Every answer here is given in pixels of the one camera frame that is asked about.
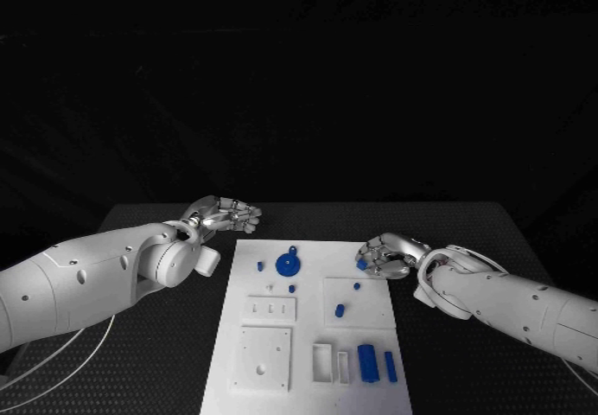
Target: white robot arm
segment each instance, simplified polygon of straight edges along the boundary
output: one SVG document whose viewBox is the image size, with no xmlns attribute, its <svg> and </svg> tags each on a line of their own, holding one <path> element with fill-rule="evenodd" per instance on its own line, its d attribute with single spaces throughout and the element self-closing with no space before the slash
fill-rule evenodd
<svg viewBox="0 0 598 415">
<path fill-rule="evenodd" d="M 511 275 L 476 256 L 460 246 L 433 251 L 414 239 L 385 233 L 364 245 L 355 259 L 365 272 L 387 278 L 404 278 L 417 268 L 414 296 L 430 307 L 464 320 L 475 316 L 506 335 L 598 372 L 598 303 Z"/>
<path fill-rule="evenodd" d="M 73 239 L 2 271 L 0 353 L 103 322 L 194 269 L 209 276 L 220 254 L 204 242 L 217 230 L 251 233 L 261 214 L 208 196 L 183 219 Z"/>
</svg>

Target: dark table surface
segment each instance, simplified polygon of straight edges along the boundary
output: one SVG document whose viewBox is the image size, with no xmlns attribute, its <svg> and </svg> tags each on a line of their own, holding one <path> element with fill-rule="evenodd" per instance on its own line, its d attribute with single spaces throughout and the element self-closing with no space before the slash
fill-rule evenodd
<svg viewBox="0 0 598 415">
<path fill-rule="evenodd" d="M 9 413 L 199 414 L 238 239 L 366 241 L 404 233 L 433 247 L 466 246 L 518 275 L 551 283 L 502 206 L 490 202 L 256 203 L 263 223 L 253 235 L 222 232 L 208 246 L 222 253 L 212 278 L 195 272 L 116 316 L 106 344 L 74 378 Z M 100 231 L 176 220 L 186 204 L 119 205 Z M 415 414 L 594 414 L 598 398 L 551 354 L 475 319 L 457 320 L 413 296 L 415 275 L 390 281 L 401 353 Z M 109 321 L 0 400 L 21 403 L 87 359 Z M 34 342 L 15 373 L 31 368 L 71 335 Z"/>
</svg>

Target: blue object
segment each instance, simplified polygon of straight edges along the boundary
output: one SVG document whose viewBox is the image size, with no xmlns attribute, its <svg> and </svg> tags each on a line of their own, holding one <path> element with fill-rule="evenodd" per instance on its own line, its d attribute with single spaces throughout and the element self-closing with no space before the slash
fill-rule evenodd
<svg viewBox="0 0 598 415">
<path fill-rule="evenodd" d="M 297 248 L 290 248 L 290 253 L 283 253 L 277 259 L 277 271 L 284 277 L 293 277 L 302 268 L 300 258 L 297 258 Z"/>
<path fill-rule="evenodd" d="M 358 261 L 358 268 L 362 271 L 368 268 L 368 263 L 362 259 Z"/>
<path fill-rule="evenodd" d="M 387 360 L 387 370 L 390 372 L 390 381 L 397 382 L 395 360 L 392 359 L 392 352 L 384 352 L 384 359 Z"/>
<path fill-rule="evenodd" d="M 336 315 L 338 317 L 342 317 L 342 316 L 343 316 L 343 314 L 345 314 L 345 305 L 343 305 L 343 304 L 339 304 L 339 305 L 336 306 L 336 312 L 335 312 L 335 315 Z"/>
<path fill-rule="evenodd" d="M 381 375 L 378 373 L 377 351 L 372 344 L 364 344 L 358 347 L 359 368 L 362 369 L 362 381 L 368 383 L 378 382 Z"/>
</svg>

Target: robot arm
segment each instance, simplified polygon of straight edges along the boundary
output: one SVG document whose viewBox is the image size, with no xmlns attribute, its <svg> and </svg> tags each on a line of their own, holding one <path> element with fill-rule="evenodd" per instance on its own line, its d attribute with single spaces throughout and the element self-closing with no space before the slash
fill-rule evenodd
<svg viewBox="0 0 598 415">
<path fill-rule="evenodd" d="M 73 239 L 2 271 L 0 353 L 103 322 L 147 294 L 178 286 L 194 268 L 209 276 L 220 255 L 202 243 L 215 230 L 251 233 L 261 214 L 209 196 L 182 220 Z"/>
<path fill-rule="evenodd" d="M 366 244 L 358 253 L 368 273 L 387 276 L 385 269 L 397 262 L 391 259 L 405 254 L 405 248 L 397 249 L 395 239 L 404 246 L 418 244 L 421 248 L 421 255 L 408 259 L 408 264 L 418 269 L 414 296 L 420 301 L 456 318 L 466 320 L 475 316 L 506 335 L 598 372 L 596 301 L 496 271 L 459 246 L 433 251 L 392 233 L 382 235 L 379 243 L 372 239 L 369 247 Z M 377 247 L 378 252 L 391 252 L 384 262 Z"/>
</svg>

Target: black background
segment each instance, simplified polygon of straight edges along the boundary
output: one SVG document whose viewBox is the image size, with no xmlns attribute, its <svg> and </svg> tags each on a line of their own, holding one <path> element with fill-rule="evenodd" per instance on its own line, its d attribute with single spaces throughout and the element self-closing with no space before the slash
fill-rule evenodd
<svg viewBox="0 0 598 415">
<path fill-rule="evenodd" d="M 292 2 L 0 34 L 0 266 L 117 203 L 498 201 L 598 297 L 597 22 L 584 2 Z"/>
</svg>

